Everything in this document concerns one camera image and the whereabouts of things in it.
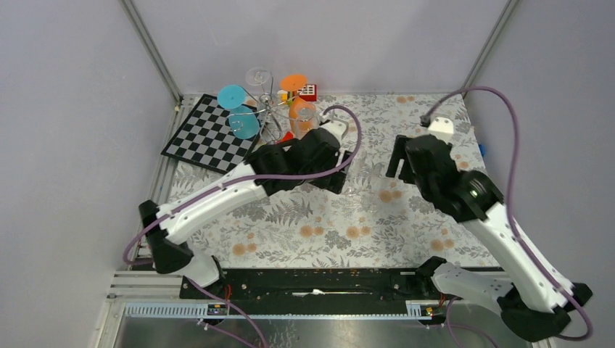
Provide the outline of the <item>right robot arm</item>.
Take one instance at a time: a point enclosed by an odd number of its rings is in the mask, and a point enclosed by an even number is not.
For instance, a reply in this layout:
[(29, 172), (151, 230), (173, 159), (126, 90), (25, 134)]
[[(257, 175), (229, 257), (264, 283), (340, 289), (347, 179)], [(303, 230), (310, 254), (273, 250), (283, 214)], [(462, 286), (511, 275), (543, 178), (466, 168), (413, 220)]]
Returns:
[(386, 176), (415, 185), (436, 210), (476, 236), (506, 274), (500, 280), (465, 270), (442, 257), (430, 257), (416, 271), (417, 292), (427, 299), (443, 293), (499, 315), (525, 341), (560, 336), (575, 305), (593, 293), (559, 273), (518, 223), (507, 215), (504, 196), (477, 170), (459, 170), (451, 145), (433, 135), (395, 139)]

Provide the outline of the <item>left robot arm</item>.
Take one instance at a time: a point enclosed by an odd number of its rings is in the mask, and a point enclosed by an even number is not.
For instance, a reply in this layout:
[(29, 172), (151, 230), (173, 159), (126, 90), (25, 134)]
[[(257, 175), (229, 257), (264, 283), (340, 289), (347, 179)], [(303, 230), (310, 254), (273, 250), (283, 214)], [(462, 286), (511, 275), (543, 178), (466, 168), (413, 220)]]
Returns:
[(209, 298), (221, 295), (225, 279), (215, 257), (190, 249), (188, 240), (222, 215), (303, 183), (339, 193), (356, 153), (341, 151), (342, 135), (326, 127), (301, 139), (263, 145), (232, 171), (174, 203), (139, 205), (151, 252), (147, 261), (161, 275), (180, 275), (197, 283)]

